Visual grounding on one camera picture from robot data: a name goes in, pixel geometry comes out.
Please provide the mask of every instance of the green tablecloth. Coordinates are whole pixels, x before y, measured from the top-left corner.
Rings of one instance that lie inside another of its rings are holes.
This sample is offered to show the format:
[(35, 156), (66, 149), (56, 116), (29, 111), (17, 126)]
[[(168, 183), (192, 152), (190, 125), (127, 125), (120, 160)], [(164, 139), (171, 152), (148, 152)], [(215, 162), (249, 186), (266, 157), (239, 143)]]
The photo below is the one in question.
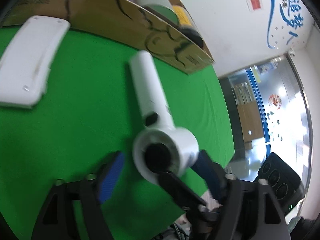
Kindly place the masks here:
[[(17, 30), (0, 30), (0, 55)], [(109, 39), (69, 31), (38, 105), (32, 110), (0, 108), (0, 211), (20, 240), (31, 238), (55, 179), (82, 179), (116, 150), (126, 153), (126, 162), (112, 199), (102, 206), (116, 240), (148, 240), (182, 214), (167, 193), (140, 176), (132, 161), (132, 142), (143, 129), (127, 64), (135, 52)], [(200, 148), (225, 166), (234, 147), (213, 68), (188, 76), (158, 59), (155, 63), (175, 124), (189, 129)], [(206, 190), (191, 169), (182, 179), (199, 195)]]

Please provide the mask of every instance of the yellow sticker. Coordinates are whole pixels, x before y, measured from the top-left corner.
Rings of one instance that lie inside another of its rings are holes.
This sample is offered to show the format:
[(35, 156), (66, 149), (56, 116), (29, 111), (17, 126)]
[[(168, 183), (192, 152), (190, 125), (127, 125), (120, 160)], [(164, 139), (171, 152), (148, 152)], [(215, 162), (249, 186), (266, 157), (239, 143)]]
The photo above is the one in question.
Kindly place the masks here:
[(178, 16), (180, 25), (189, 25), (192, 27), (192, 24), (187, 16), (187, 14), (185, 13), (184, 9), (181, 6), (174, 5), (173, 10), (175, 11), (176, 15)]

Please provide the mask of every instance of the brown board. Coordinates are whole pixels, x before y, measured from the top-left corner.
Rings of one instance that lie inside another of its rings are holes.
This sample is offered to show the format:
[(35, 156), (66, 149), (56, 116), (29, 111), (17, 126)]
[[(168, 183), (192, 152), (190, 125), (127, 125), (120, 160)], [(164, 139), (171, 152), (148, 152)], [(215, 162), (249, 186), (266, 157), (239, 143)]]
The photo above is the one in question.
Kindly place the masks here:
[(66, 19), (74, 29), (147, 50), (188, 74), (213, 63), (178, 30), (128, 0), (19, 0), (4, 26), (21, 25), (33, 15)]

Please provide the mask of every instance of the screw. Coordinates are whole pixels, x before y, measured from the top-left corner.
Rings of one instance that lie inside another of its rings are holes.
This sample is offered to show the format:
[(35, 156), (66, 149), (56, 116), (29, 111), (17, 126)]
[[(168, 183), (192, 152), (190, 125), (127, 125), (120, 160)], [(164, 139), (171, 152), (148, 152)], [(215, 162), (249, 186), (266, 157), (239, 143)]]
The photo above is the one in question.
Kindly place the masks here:
[(85, 176), (86, 180), (93, 180), (93, 179), (96, 179), (96, 175), (91, 173), (91, 174), (88, 174), (87, 176)]
[(266, 179), (259, 179), (258, 182), (261, 185), (268, 185), (268, 181)]
[(64, 180), (63, 179), (57, 179), (56, 182), (55, 182), (56, 186), (60, 186), (62, 184), (64, 184)]
[(198, 209), (199, 209), (200, 212), (206, 212), (207, 211), (207, 207), (204, 206), (204, 205), (199, 205)]
[(226, 177), (226, 179), (229, 179), (229, 180), (235, 180), (235, 179), (237, 179), (237, 176), (234, 175), (234, 174), (232, 174), (232, 173), (227, 173), (227, 174), (225, 175), (225, 177)]

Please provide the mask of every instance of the hair dryer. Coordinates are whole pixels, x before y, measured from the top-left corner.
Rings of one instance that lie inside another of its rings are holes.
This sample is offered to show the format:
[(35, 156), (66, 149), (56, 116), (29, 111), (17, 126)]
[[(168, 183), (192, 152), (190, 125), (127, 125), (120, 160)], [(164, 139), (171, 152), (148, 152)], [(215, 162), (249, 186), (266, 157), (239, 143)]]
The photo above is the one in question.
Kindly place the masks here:
[(181, 176), (199, 154), (195, 136), (175, 127), (152, 56), (144, 50), (130, 59), (130, 70), (145, 129), (133, 144), (133, 160), (140, 174), (158, 184), (157, 173)]

